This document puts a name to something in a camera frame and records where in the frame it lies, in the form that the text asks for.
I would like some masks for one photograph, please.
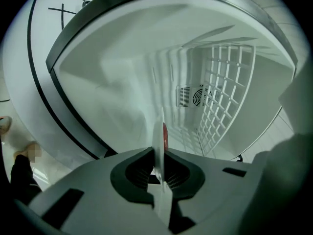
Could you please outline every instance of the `vent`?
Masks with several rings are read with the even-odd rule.
[[[194,94],[194,96],[192,97],[192,102],[196,106],[200,106],[200,104],[201,104],[202,91],[203,91],[203,89],[197,90],[196,93]]]
[[[190,168],[186,164],[165,154],[164,163],[166,164],[165,181],[171,190],[180,187],[190,178]]]
[[[222,85],[218,85],[217,88],[222,90]],[[219,91],[216,91],[214,99],[218,102],[220,100],[220,97],[221,97],[221,93]]]
[[[183,87],[179,90],[179,107],[189,106],[190,87]]]

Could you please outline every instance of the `white plastic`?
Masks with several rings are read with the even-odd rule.
[[[253,64],[259,60],[271,63],[274,71],[279,66],[277,76],[285,74],[277,92],[290,83],[294,67],[286,50],[265,27],[237,8],[217,0],[136,0],[85,27],[54,69],[80,116],[117,152],[151,146],[158,109],[163,107],[170,148],[201,156],[214,152],[218,158],[231,159],[265,129],[256,129],[245,139],[253,125],[243,130],[242,118],[237,121],[241,109],[257,111],[252,103],[256,91],[249,94],[249,84],[261,84],[260,90],[266,91],[267,79],[253,77]],[[178,90],[185,85],[192,85],[191,92],[208,89],[206,101],[202,93],[201,106],[180,107]],[[270,114],[262,112],[259,117],[266,126],[279,109],[273,103],[277,99],[268,98],[264,105],[269,105]],[[210,127],[209,107],[215,114],[210,124],[221,128],[218,138],[204,134],[205,121]],[[236,132],[243,133],[239,148],[233,138]],[[204,136],[208,140],[199,141]],[[206,144],[210,140],[214,140],[211,147]]]
[[[245,100],[254,69],[255,47],[211,47],[208,61],[202,72],[206,90],[197,112],[200,120],[195,122],[204,156],[227,133]],[[217,94],[220,94],[219,101],[216,100]]]
[[[164,174],[164,135],[163,135],[164,111],[161,107],[160,115],[157,117],[152,137],[152,148],[155,151],[155,166],[154,171],[157,179],[160,181],[162,188],[164,188],[165,174]]]

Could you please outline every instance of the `black rim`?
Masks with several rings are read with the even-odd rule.
[[[57,79],[55,71],[53,70],[53,67],[56,61],[58,60],[58,58],[60,57],[60,55],[62,54],[62,52],[67,47],[67,45],[77,34],[79,34],[79,32],[81,32],[92,21],[94,21],[95,19],[103,15],[104,13],[120,5],[128,3],[130,1],[133,1],[133,0],[93,0],[91,1],[88,4],[88,6],[84,7],[81,11],[79,11],[79,13],[77,13],[75,17],[62,30],[61,34],[59,35],[54,45],[52,46],[51,51],[48,54],[48,57],[46,59],[46,65],[51,75],[51,78],[60,94],[60,97],[62,98],[62,100],[68,107],[68,109],[72,112],[72,114],[75,116],[77,121],[86,129],[86,131],[88,131],[91,136],[93,136],[97,141],[99,141],[103,146],[105,146],[109,150],[112,150],[112,149],[103,140],[101,140],[101,138],[99,138],[99,136],[97,136],[95,132],[87,125],[87,123],[79,116],[79,114],[77,113],[73,105],[71,104],[70,100],[64,93],[62,86],[60,85]],[[253,3],[250,0],[244,0],[244,2],[250,6],[249,8],[250,10],[245,11],[243,8],[242,10],[250,15],[252,12],[259,13],[259,18],[257,20],[264,21],[263,25],[265,25],[271,32],[275,31],[274,35],[286,47],[293,61],[297,62],[297,59],[291,48],[290,43],[286,39],[285,35],[282,33],[281,29],[277,26],[277,24],[271,18],[269,18],[267,14],[265,13],[265,11],[260,9],[257,4]]]
[[[36,85],[36,88],[38,90],[38,93],[42,99],[42,101],[44,102],[47,110],[49,111],[50,115],[53,117],[53,119],[55,120],[55,122],[59,125],[59,127],[64,131],[64,133],[78,146],[80,147],[83,151],[85,151],[88,155],[90,155],[92,158],[94,159],[99,159],[96,155],[94,155],[93,153],[91,153],[86,147],[84,147],[66,128],[65,126],[62,124],[62,122],[59,120],[59,118],[56,116],[56,114],[54,113],[54,111],[52,110],[42,88],[40,85],[40,82],[38,80],[37,74],[36,74],[36,70],[35,70],[35,65],[34,65],[34,60],[33,60],[33,55],[32,55],[32,49],[31,49],[31,22],[32,22],[32,18],[33,18],[33,12],[34,12],[34,8],[35,8],[35,4],[36,4],[37,0],[34,0],[30,9],[30,13],[29,13],[29,18],[28,18],[28,24],[27,24],[27,51],[28,51],[28,59],[29,59],[29,65],[30,65],[30,69],[31,69],[31,73],[33,75],[33,79]]]

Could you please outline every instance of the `white tile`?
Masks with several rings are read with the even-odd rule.
[[[290,127],[290,129],[292,130],[292,125],[289,121],[289,118],[287,116],[287,113],[285,112],[284,109],[281,109],[280,113],[279,113],[279,117],[282,118],[282,120]]]
[[[246,161],[251,163],[256,154],[263,151],[262,147],[260,146],[259,141],[255,142],[248,150],[246,150],[243,154],[246,157]]]
[[[208,158],[212,158],[212,159],[215,159],[215,158],[216,158],[215,153],[214,153],[214,150],[212,150],[211,152],[209,152],[206,156],[207,156]]]
[[[273,124],[276,125],[278,130],[281,132],[283,140],[287,140],[293,136],[293,130],[283,121],[280,116],[276,118]]]
[[[276,143],[280,141],[277,135],[277,130],[275,130],[272,125],[262,136],[262,141],[266,144],[266,149],[268,151],[272,150]]]
[[[271,134],[272,139],[274,140],[274,143],[277,144],[285,139],[282,132],[279,130],[277,118],[273,121],[271,126],[269,127],[269,132]]]
[[[258,139],[258,144],[261,147],[261,150],[268,151],[270,150],[270,146],[268,145],[268,137],[266,132]]]

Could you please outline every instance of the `white wall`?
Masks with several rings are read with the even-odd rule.
[[[248,148],[277,114],[278,97],[290,84],[292,69],[256,56],[250,88],[235,121],[228,131],[234,156]]]
[[[264,9],[270,17],[281,28],[288,41],[293,48],[298,65],[296,75],[302,70],[305,61],[310,54],[310,44],[302,31],[301,25],[298,23],[294,15],[289,11],[288,7],[281,0],[253,0],[262,9]]]
[[[251,163],[256,154],[271,150],[278,143],[291,138],[292,135],[292,126],[282,109],[266,132],[242,154],[243,161]]]
[[[219,144],[207,155],[209,158],[231,160],[234,158],[233,145],[226,134]]]

